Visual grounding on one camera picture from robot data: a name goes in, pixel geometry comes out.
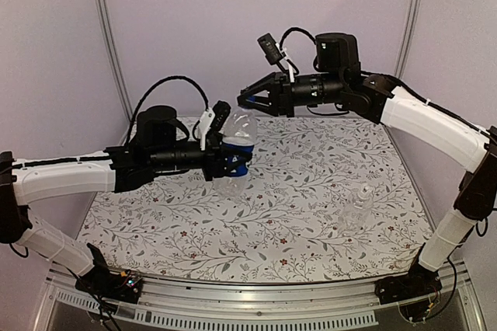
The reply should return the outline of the Pepsi bottle blue label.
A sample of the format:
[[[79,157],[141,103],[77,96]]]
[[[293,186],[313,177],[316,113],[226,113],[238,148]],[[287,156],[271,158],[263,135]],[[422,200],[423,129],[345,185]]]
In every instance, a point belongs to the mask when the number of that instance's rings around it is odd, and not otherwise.
[[[223,136],[250,137],[255,144],[257,129],[258,124],[255,114],[251,110],[240,108],[234,111],[227,119],[223,127]],[[231,150],[228,151],[228,155],[248,155],[248,153]],[[214,189],[222,198],[235,199],[242,195],[248,179],[249,173],[247,176],[238,178],[223,177],[215,179]]]

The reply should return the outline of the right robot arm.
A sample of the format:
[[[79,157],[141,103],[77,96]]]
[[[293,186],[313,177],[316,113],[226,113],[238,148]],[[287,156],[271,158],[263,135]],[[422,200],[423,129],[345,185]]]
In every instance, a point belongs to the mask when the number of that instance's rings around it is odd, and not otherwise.
[[[258,44],[271,65],[278,67],[243,89],[238,105],[274,117],[293,117],[299,106],[334,103],[345,111],[424,141],[457,162],[465,174],[459,194],[402,278],[401,289],[419,296],[448,256],[479,221],[494,210],[496,199],[496,129],[485,130],[422,98],[392,75],[361,68],[356,38],[346,33],[312,37],[315,73],[299,75],[287,52],[270,34]]]

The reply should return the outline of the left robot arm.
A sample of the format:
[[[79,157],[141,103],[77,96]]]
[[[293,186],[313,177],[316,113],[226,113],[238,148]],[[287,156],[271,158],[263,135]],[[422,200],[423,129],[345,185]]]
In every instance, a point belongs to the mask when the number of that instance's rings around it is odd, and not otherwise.
[[[230,107],[218,102],[200,117],[198,138],[170,106],[153,106],[137,115],[134,136],[124,145],[72,158],[26,161],[1,153],[1,242],[39,253],[85,278],[99,295],[115,289],[115,278],[98,248],[76,242],[29,215],[32,202],[79,193],[124,193],[159,176],[199,169],[207,181],[248,172],[254,144],[221,133]]]

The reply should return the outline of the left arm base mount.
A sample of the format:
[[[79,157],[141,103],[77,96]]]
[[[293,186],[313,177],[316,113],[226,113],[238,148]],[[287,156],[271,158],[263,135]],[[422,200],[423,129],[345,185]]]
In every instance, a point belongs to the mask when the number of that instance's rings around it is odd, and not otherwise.
[[[101,251],[88,243],[92,254],[92,269],[85,275],[78,276],[75,288],[96,297],[109,298],[130,304],[137,304],[143,288],[143,277],[130,269],[113,273]]]

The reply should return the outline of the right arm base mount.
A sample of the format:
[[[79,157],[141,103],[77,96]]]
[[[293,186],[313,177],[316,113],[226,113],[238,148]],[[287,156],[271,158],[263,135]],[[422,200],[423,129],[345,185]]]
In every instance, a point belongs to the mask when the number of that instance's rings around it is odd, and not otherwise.
[[[374,293],[382,305],[435,294],[441,289],[438,272],[427,270],[418,263],[411,265],[406,274],[388,276],[374,282]]]

